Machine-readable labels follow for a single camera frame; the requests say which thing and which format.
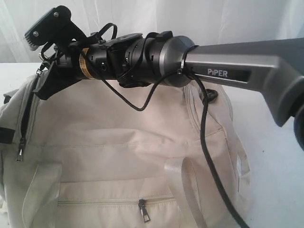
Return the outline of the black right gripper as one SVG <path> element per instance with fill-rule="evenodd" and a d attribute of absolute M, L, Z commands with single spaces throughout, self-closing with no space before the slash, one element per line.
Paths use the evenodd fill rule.
<path fill-rule="evenodd" d="M 58 60 L 41 76 L 34 94 L 48 100 L 54 94 L 81 80 L 115 80 L 122 87 L 145 87 L 135 71 L 145 57 L 147 39 L 133 33 L 105 41 L 97 36 L 74 41 Z"/>

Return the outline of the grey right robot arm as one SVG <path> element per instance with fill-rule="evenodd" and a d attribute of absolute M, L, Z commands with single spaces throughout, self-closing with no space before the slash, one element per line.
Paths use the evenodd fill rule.
<path fill-rule="evenodd" d="M 159 83 L 183 87 L 198 78 L 260 92 L 275 123 L 294 118 L 294 134 L 304 144 L 303 38 L 198 46 L 171 31 L 124 35 L 109 41 L 74 41 L 58 51 L 43 84 L 42 100 L 82 79 L 116 80 L 121 87 Z"/>

